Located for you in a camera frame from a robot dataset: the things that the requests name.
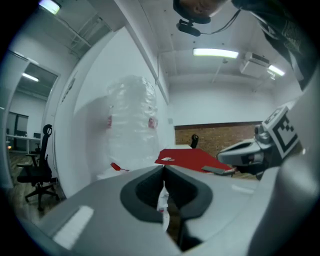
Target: ceiling light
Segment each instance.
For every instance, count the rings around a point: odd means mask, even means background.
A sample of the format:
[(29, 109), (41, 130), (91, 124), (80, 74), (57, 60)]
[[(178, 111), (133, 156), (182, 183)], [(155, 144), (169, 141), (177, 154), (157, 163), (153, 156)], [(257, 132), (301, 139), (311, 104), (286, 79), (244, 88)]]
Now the ceiling light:
[(270, 70), (267, 70), (267, 72), (270, 74), (270, 78), (271, 78), (272, 80), (276, 80), (276, 74), (275, 74), (275, 73), (273, 73), (273, 72), (270, 71)]
[(48, 10), (50, 13), (56, 15), (60, 10), (60, 5), (53, 0), (41, 0), (39, 5)]
[(33, 60), (32, 58), (26, 57), (31, 63), (36, 64), (36, 65), (40, 65), (38, 62), (36, 62), (35, 60)]
[(277, 67), (275, 67), (275, 66), (273, 66), (273, 65), (271, 65), (271, 66), (269, 67), (269, 69), (270, 69), (271, 71), (277, 73), (277, 74), (280, 75), (280, 76), (283, 76), (283, 75), (285, 74), (285, 72), (283, 72), (282, 70), (280, 70), (279, 68), (277, 68)]
[(26, 74), (26, 73), (23, 73), (22, 75), (23, 75), (25, 78), (29, 78), (29, 79), (31, 79), (31, 80), (33, 80), (33, 81), (39, 82), (39, 79), (36, 78), (36, 77), (34, 77), (34, 76), (32, 76), (32, 75), (29, 75), (29, 74)]
[(193, 56), (219, 56), (236, 59), (239, 52), (221, 49), (194, 48)]

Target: black cable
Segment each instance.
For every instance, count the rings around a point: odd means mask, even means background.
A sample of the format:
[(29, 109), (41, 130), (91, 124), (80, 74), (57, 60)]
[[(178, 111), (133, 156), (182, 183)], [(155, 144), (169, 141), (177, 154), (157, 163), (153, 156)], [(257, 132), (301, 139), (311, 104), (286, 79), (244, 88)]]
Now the black cable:
[(220, 28), (214, 32), (211, 32), (211, 33), (201, 33), (201, 34), (202, 35), (213, 35), (215, 33), (219, 33), (219, 32), (227, 30), (234, 23), (234, 21), (236, 20), (236, 18), (238, 17), (240, 12), (241, 12), (240, 9), (237, 10), (236, 13), (232, 16), (232, 18), (222, 28)]

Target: plastic wrap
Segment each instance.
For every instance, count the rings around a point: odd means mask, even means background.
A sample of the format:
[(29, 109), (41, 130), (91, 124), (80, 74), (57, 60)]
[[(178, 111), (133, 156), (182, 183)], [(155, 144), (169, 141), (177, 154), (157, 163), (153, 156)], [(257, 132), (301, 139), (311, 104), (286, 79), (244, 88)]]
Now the plastic wrap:
[(152, 166), (159, 155), (154, 86), (126, 76), (107, 88), (107, 157), (124, 170)]

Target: brick wall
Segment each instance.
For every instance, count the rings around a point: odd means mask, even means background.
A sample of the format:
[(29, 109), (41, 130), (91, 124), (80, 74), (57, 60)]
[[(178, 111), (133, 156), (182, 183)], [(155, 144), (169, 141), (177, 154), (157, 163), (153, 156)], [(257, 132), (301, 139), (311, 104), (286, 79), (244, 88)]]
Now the brick wall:
[(243, 139), (253, 138), (255, 125), (260, 123), (243, 122), (176, 126), (175, 143), (190, 145), (191, 136), (197, 134), (199, 136), (197, 148), (216, 157), (220, 150)]

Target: black office chair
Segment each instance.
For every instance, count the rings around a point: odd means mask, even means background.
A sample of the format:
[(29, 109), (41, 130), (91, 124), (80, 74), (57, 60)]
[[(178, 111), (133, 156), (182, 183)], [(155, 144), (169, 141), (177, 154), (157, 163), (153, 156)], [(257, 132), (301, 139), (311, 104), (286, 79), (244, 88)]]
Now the black office chair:
[(38, 156), (37, 154), (26, 154), (26, 156), (32, 158), (33, 166), (31, 163), (18, 163), (16, 165), (18, 167), (23, 167), (22, 171), (17, 177), (17, 181), (20, 183), (31, 183), (31, 185), (35, 187), (35, 191), (27, 194), (25, 196), (25, 200), (29, 202), (29, 197), (38, 195), (39, 211), (43, 211), (41, 208), (41, 197), (43, 194), (55, 196), (55, 199), (59, 200), (59, 196), (56, 193), (47, 191), (48, 189), (52, 189), (54, 191), (53, 185), (43, 186), (44, 182), (52, 182), (53, 180), (56, 180), (55, 178), (52, 179), (52, 172), (48, 165), (48, 155), (46, 155), (48, 138), (52, 133), (52, 125), (45, 125), (43, 127), (43, 133), (44, 136), (42, 138), (39, 165), (37, 165), (36, 162), (36, 157)]
[[(34, 137), (34, 138), (37, 138), (37, 139), (40, 139), (40, 138), (41, 138), (41, 134), (40, 134), (40, 133), (37, 133), (37, 132), (34, 132), (34, 133), (33, 133), (33, 137)], [(36, 145), (37, 145), (37, 148), (34, 149), (34, 152), (35, 152), (36, 154), (40, 154), (40, 152), (41, 152), (40, 143), (36, 143)]]
[(195, 149), (197, 147), (197, 144), (198, 144), (198, 141), (199, 141), (198, 135), (196, 135), (196, 134), (192, 135), (191, 136), (191, 140), (192, 140), (192, 142), (191, 142), (190, 147)]

